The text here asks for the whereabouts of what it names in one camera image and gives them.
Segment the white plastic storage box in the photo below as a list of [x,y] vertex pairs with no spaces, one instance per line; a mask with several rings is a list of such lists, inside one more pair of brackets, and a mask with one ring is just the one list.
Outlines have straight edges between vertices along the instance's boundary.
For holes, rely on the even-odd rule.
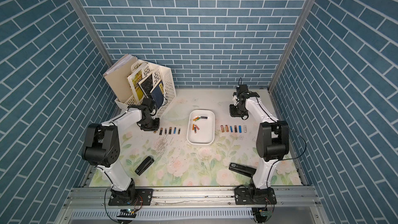
[[[194,118],[206,116],[208,119]],[[211,145],[215,139],[215,114],[210,110],[193,110],[189,116],[187,140],[192,145]]]

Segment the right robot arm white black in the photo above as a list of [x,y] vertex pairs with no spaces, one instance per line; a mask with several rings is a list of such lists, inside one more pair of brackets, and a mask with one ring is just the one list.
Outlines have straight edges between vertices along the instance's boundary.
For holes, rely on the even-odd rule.
[[269,188],[277,163],[289,153],[288,124],[273,116],[261,102],[258,93],[250,91],[244,84],[236,87],[229,110],[231,117],[246,120],[252,116],[258,123],[256,149],[260,162],[251,179],[256,189]]

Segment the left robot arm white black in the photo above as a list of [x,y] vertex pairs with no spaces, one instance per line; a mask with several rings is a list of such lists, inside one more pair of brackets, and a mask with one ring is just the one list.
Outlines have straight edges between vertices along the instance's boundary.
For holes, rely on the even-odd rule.
[[81,156],[108,177],[113,192],[132,197],[135,187],[119,160],[119,134],[133,124],[142,131],[158,130],[160,119],[154,116],[157,109],[155,100],[145,97],[140,105],[130,105],[118,116],[87,126]]

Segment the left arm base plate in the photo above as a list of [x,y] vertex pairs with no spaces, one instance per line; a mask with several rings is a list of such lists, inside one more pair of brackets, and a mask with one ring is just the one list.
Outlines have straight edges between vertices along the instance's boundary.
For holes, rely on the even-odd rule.
[[111,190],[109,206],[149,206],[152,200],[153,189],[132,189],[126,191]]

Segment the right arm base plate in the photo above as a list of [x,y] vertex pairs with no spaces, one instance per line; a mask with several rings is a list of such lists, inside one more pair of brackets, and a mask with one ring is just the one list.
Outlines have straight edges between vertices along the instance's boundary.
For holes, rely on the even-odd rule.
[[234,189],[236,205],[276,205],[276,195],[273,188],[257,189],[238,186]]

